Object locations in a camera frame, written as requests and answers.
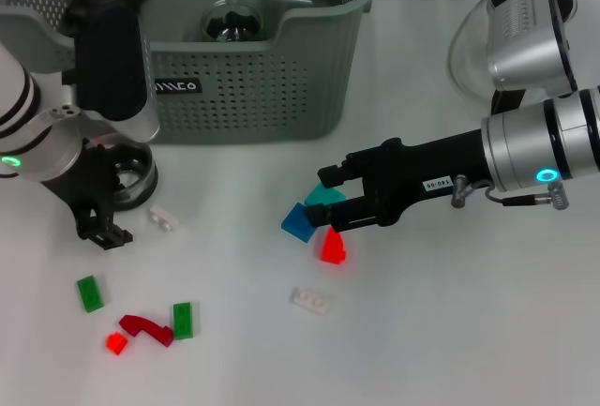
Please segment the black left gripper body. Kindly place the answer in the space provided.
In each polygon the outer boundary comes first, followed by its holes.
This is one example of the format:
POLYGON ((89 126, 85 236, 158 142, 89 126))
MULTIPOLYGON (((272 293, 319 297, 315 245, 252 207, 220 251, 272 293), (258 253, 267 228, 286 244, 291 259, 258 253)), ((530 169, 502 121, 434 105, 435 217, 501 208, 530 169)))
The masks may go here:
POLYGON ((114 211, 116 174, 108 150, 82 140, 75 162, 58 177, 42 182, 71 210, 75 219, 106 218, 114 211))

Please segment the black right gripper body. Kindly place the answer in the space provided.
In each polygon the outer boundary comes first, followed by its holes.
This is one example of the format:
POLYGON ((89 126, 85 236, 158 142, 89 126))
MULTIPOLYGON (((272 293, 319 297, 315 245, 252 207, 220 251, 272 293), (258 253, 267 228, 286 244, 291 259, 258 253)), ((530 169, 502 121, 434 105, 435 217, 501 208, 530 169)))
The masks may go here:
POLYGON ((479 129, 415 146, 399 138, 388 139, 349 154, 345 167, 353 179, 362 180, 364 191, 352 209, 347 228, 392 226, 412 205, 452 193, 450 187, 425 188, 430 180, 459 175, 471 182, 488 178, 479 129))

